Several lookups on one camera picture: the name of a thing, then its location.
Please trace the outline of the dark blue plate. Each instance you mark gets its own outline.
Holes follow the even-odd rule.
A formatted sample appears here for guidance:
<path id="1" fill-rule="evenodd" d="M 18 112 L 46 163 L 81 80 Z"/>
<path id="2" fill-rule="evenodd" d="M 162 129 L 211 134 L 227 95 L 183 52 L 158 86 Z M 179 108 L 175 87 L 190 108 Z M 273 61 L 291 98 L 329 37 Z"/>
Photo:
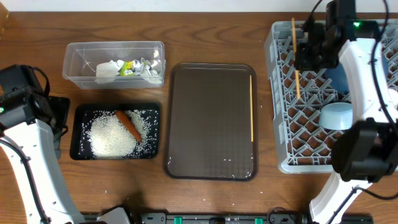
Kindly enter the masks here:
<path id="1" fill-rule="evenodd" d="M 324 72 L 327 79 L 331 79 L 330 85 L 342 95 L 349 93 L 349 86 L 346 73 L 341 65 L 336 68 L 328 68 Z"/>

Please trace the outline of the light blue bowl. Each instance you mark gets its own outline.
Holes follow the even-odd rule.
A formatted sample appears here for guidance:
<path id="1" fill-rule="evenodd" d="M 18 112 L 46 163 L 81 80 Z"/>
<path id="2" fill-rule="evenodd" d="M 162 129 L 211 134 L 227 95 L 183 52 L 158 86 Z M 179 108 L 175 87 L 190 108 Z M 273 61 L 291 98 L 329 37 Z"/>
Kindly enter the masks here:
<path id="1" fill-rule="evenodd" d="M 337 102 L 325 105 L 320 110 L 318 124 L 324 129 L 347 130 L 353 125 L 353 106 L 351 103 Z"/>

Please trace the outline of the orange carrot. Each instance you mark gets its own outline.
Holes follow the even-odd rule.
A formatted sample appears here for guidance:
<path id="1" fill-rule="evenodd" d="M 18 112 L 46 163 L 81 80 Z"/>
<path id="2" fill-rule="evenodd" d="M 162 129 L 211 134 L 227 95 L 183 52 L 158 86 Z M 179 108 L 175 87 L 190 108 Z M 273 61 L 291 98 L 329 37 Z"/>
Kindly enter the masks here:
<path id="1" fill-rule="evenodd" d="M 134 124 L 130 121 L 124 111 L 117 110 L 115 112 L 116 117 L 121 124 L 134 136 L 137 142 L 142 142 L 141 134 L 138 132 Z"/>

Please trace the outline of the yellow green snack wrapper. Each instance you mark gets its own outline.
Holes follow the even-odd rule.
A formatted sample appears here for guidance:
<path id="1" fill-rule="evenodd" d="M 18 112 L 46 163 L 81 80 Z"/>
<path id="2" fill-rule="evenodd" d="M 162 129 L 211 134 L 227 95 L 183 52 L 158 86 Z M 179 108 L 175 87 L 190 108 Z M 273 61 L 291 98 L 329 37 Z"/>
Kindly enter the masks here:
<path id="1" fill-rule="evenodd" d="M 134 61 L 124 62 L 119 75 L 120 76 L 132 76 L 134 74 Z"/>

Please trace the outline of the white napkin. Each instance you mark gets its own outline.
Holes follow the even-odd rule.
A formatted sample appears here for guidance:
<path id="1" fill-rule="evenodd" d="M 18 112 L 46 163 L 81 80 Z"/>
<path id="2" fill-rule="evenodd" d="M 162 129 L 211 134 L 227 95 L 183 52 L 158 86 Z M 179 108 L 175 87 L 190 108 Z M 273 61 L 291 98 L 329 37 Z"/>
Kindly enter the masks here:
<path id="1" fill-rule="evenodd" d="M 97 65 L 95 82 L 98 84 L 112 82 L 119 75 L 123 63 L 123 60 L 110 60 Z"/>

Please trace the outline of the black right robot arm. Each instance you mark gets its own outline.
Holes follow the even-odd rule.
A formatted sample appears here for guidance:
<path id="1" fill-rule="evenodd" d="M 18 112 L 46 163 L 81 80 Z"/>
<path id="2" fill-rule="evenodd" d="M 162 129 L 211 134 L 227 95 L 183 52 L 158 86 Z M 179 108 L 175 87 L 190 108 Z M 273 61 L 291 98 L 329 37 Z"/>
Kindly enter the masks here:
<path id="1" fill-rule="evenodd" d="M 303 25 L 307 41 L 295 50 L 296 70 L 341 65 L 353 106 L 352 127 L 331 150 L 333 172 L 310 202 L 313 223 L 340 223 L 360 193 L 397 168 L 397 107 L 382 62 L 385 30 L 385 24 L 358 19 L 354 1 L 331 1 L 325 23 L 309 16 Z"/>

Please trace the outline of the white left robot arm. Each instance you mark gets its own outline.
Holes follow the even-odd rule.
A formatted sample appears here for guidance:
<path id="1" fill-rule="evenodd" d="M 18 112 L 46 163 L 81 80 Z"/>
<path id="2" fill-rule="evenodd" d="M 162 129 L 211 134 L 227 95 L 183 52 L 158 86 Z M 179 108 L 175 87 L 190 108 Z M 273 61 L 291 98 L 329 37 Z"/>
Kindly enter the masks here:
<path id="1" fill-rule="evenodd" d="M 70 100 L 50 96 L 29 65 L 1 70 L 1 148 L 11 163 L 28 223 L 130 223 L 121 206 L 97 217 L 74 204 L 58 159 L 67 133 Z"/>

